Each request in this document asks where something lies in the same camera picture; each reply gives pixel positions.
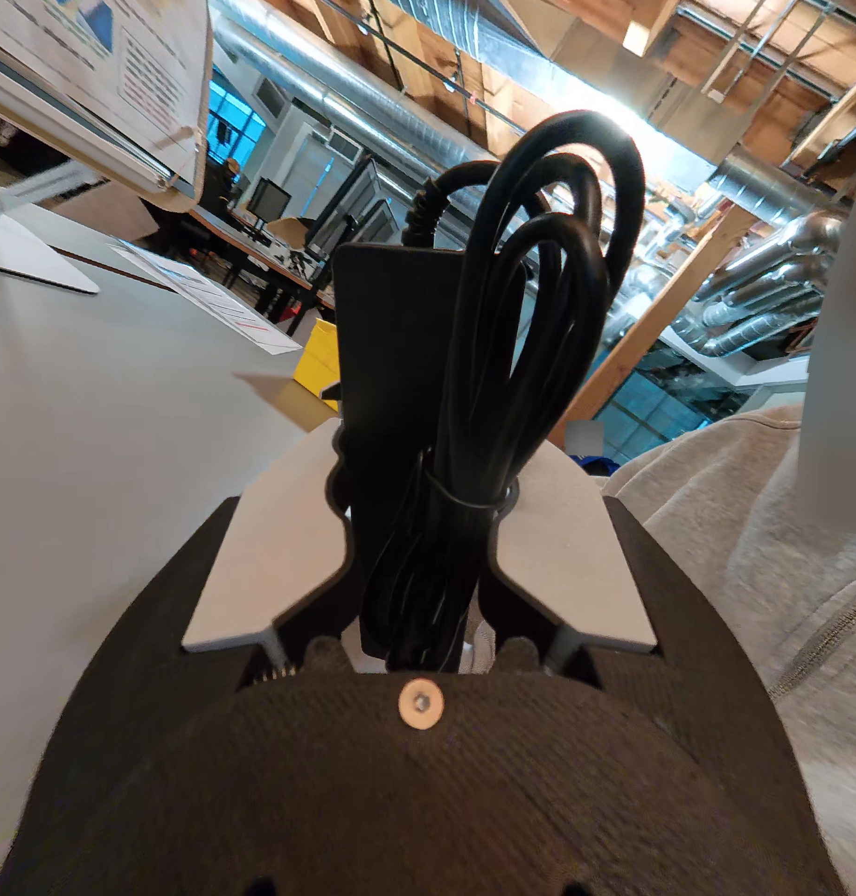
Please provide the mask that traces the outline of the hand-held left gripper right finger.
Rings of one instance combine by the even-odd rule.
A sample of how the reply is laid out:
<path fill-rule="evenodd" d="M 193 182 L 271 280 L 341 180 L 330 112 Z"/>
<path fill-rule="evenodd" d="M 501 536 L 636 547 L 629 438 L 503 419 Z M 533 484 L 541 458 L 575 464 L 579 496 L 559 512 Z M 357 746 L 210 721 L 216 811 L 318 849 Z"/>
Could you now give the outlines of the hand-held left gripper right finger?
<path fill-rule="evenodd" d="M 658 644 L 600 487 L 555 446 L 522 468 L 493 521 L 478 599 L 497 651 L 525 639 L 553 670 L 583 646 Z"/>

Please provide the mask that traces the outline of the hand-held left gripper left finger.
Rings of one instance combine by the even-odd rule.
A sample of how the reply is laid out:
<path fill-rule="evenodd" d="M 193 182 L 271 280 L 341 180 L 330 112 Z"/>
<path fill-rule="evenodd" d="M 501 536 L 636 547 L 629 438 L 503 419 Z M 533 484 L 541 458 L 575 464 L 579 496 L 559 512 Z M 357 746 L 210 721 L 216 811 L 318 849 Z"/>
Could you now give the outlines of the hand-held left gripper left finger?
<path fill-rule="evenodd" d="M 252 646 L 275 667 L 301 665 L 299 636 L 281 629 L 301 621 L 353 560 L 342 433 L 342 420 L 327 420 L 244 489 L 182 636 L 185 651 Z"/>

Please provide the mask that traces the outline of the black power adapter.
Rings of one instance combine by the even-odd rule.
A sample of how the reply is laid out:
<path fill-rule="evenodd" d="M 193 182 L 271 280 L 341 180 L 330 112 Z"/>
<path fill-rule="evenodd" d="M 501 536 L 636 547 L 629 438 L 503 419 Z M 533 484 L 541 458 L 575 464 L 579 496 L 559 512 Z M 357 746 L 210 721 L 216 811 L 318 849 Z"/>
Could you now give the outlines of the black power adapter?
<path fill-rule="evenodd" d="M 498 637 L 500 671 L 539 670 L 549 623 L 489 569 L 495 527 L 519 497 L 516 473 L 442 469 L 447 357 L 461 252 L 348 244 L 334 258 L 342 426 L 334 493 L 352 514 L 355 590 L 367 655 L 391 672 L 453 673 L 473 595 Z"/>

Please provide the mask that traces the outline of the yellow plastic bin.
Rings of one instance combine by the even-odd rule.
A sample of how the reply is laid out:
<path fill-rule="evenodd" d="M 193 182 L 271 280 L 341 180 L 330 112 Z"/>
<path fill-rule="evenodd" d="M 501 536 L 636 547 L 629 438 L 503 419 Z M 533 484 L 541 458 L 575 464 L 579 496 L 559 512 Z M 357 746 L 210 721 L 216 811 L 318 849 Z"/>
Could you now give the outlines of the yellow plastic bin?
<path fill-rule="evenodd" d="M 340 382 L 340 357 L 335 324 L 322 319 L 315 321 L 293 379 L 330 409 L 340 411 L 338 399 L 321 397 L 325 389 Z"/>

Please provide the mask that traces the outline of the printed paper sheet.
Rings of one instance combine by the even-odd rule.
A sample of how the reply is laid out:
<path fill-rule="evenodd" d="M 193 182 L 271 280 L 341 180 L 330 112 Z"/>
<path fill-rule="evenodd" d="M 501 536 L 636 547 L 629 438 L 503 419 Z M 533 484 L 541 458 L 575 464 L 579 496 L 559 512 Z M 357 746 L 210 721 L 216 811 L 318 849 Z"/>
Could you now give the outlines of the printed paper sheet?
<path fill-rule="evenodd" d="M 301 352 L 302 346 L 277 326 L 254 311 L 241 298 L 210 280 L 195 268 L 179 263 L 125 241 L 117 240 L 111 249 L 140 268 L 160 285 L 166 286 L 188 302 L 220 320 L 271 356 Z"/>

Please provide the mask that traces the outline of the wooden background desk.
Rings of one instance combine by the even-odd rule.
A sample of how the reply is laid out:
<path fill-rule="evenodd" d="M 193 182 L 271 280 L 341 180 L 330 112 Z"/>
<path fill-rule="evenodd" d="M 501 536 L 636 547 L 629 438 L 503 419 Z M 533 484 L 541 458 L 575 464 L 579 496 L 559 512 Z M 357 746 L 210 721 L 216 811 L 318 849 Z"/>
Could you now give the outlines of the wooden background desk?
<path fill-rule="evenodd" d="M 306 280 L 274 257 L 261 252 L 255 241 L 230 228 L 210 212 L 196 206 L 188 214 L 212 235 L 233 246 L 242 255 L 242 261 L 230 266 L 231 283 L 247 263 L 266 267 L 268 274 L 265 275 L 265 290 L 255 306 L 259 315 L 271 322 L 278 322 L 290 303 L 296 300 L 299 309 L 288 324 L 286 333 L 289 337 L 296 333 L 312 308 L 327 309 L 330 321 L 335 322 L 333 296 L 328 294 L 326 286 L 320 286 L 318 280 Z"/>

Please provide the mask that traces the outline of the bundle of silver ducts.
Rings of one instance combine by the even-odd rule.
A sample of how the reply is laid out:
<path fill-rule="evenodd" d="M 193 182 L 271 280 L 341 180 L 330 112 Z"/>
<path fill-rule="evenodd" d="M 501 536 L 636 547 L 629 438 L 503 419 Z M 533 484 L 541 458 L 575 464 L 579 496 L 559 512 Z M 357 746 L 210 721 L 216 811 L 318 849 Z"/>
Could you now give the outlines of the bundle of silver ducts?
<path fill-rule="evenodd" d="M 732 258 L 671 330 L 705 357 L 727 357 L 817 318 L 849 212 L 815 210 Z"/>

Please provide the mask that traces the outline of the black computer monitor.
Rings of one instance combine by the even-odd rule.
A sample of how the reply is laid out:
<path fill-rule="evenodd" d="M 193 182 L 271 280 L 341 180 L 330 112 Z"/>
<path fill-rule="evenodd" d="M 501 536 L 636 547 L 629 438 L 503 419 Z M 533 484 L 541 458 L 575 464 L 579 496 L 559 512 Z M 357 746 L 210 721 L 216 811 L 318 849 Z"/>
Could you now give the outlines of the black computer monitor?
<path fill-rule="evenodd" d="M 364 155 L 308 229 L 303 251 L 327 263 L 345 242 L 385 244 L 397 234 L 391 204 L 381 191 L 376 163 Z"/>
<path fill-rule="evenodd" d="M 248 200 L 247 210 L 256 222 L 265 225 L 283 218 L 291 199 L 292 196 L 283 187 L 262 176 Z"/>

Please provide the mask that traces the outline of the white stand base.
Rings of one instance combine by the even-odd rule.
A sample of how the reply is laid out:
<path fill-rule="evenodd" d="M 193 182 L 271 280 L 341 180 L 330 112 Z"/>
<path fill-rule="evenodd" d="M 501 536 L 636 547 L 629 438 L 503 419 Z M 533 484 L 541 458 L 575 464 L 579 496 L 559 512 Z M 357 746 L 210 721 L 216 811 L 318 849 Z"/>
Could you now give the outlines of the white stand base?
<path fill-rule="evenodd" d="M 78 161 L 67 161 L 10 186 L 0 187 L 0 273 L 84 295 L 97 295 L 98 285 L 20 225 L 11 213 L 78 187 L 95 185 L 100 180 L 101 176 L 91 168 Z"/>

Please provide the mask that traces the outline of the white board with poster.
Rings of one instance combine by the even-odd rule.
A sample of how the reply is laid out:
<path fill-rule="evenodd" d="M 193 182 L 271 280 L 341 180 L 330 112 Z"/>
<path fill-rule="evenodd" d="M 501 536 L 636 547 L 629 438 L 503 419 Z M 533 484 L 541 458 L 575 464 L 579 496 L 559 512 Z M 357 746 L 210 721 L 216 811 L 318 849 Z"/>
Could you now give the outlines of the white board with poster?
<path fill-rule="evenodd" d="M 198 204 L 206 1 L 0 1 L 0 118 L 177 213 Z"/>

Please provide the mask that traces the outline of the wooden post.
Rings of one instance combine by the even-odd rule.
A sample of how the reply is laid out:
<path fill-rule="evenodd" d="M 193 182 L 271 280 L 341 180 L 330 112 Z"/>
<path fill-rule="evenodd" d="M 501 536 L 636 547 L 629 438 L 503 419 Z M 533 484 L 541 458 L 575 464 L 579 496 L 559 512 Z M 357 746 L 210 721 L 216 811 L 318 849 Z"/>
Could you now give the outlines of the wooden post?
<path fill-rule="evenodd" d="M 725 209 L 686 262 L 581 386 L 550 432 L 549 442 L 563 450 L 567 425 L 592 420 L 596 416 L 703 282 L 757 221 L 755 214 L 735 204 Z"/>

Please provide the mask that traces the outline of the large silver air duct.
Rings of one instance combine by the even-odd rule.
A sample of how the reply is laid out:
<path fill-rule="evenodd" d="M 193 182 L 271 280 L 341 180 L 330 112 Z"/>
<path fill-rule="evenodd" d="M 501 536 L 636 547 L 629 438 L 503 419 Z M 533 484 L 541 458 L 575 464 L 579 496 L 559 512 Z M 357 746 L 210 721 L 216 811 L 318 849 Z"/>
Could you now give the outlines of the large silver air duct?
<path fill-rule="evenodd" d="M 347 130 L 383 145 L 382 154 L 397 159 L 399 166 L 427 173 L 501 159 L 266 2 L 209 2 L 209 8 L 214 40 L 226 54 L 310 106 L 333 96 L 329 114 L 343 120 Z M 606 97 L 602 100 L 601 109 L 579 110 L 581 124 L 563 138 L 565 146 L 593 146 L 600 157 L 605 133 L 629 138 L 648 183 L 662 181 L 687 194 L 715 171 L 712 163 L 633 114 L 621 116 Z"/>

